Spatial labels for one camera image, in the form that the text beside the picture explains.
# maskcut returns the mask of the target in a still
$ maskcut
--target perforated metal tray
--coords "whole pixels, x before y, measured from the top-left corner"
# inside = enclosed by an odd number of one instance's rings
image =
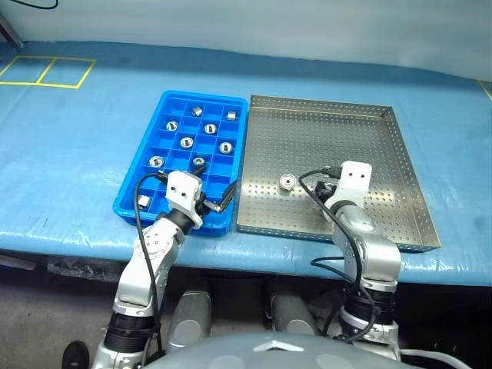
[[[278,181],[346,160],[372,164],[365,208],[386,237],[407,251],[440,247],[389,106],[252,96],[238,229],[331,240],[333,224],[302,188],[286,192]]]

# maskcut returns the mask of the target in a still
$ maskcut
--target stainless steel tray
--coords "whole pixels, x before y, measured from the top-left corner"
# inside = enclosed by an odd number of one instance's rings
[[[365,208],[386,237],[407,251],[440,247],[389,106],[252,96],[238,229],[331,240],[333,224],[302,188],[286,193],[278,181],[346,160],[372,164]]]

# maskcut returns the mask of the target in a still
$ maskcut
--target blue tablecloth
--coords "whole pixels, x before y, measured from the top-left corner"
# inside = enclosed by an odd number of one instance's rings
[[[27,43],[22,55],[97,64],[79,89],[0,85],[0,249],[128,260],[136,231],[111,205],[162,92],[277,95],[393,106],[443,245],[404,254],[401,281],[492,285],[492,100],[477,81],[95,42]],[[13,57],[0,44],[0,70]],[[44,81],[76,83],[86,68],[57,63]],[[0,82],[36,79],[43,68],[24,62]],[[190,237],[178,264],[331,278],[309,261],[335,254],[332,244],[233,230],[223,238]]]

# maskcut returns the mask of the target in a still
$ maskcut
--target white wall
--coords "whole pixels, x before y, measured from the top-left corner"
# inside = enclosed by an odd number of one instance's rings
[[[25,41],[214,48],[492,80],[491,0],[59,1],[39,11],[0,0],[0,12]]]

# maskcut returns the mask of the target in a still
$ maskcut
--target blue plastic tray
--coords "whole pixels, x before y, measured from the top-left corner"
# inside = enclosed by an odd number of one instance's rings
[[[192,116],[191,109],[195,106],[203,109],[201,117]],[[236,121],[226,119],[229,111],[236,112]],[[165,92],[120,187],[113,204],[115,213],[128,223],[135,224],[133,193],[137,180],[143,174],[157,170],[164,170],[166,173],[177,170],[191,171],[191,161],[197,156],[207,162],[207,170],[201,176],[202,191],[208,200],[218,203],[224,189],[238,178],[247,117],[248,103],[243,98],[183,91]],[[168,131],[168,121],[178,122],[178,130]],[[204,133],[204,126],[209,123],[218,127],[215,135]],[[181,147],[180,140],[183,137],[193,138],[194,144],[190,149]],[[234,146],[229,155],[223,155],[218,150],[219,144],[224,141]],[[164,159],[163,168],[148,165],[149,159],[155,155]],[[168,201],[165,199],[166,187],[157,179],[145,180],[140,194],[151,198],[150,205],[141,210],[142,224],[149,225],[159,213],[169,211]],[[224,213],[210,213],[204,218],[203,226],[199,230],[193,230],[193,233],[215,236],[228,233],[233,207],[234,202],[231,202]]]

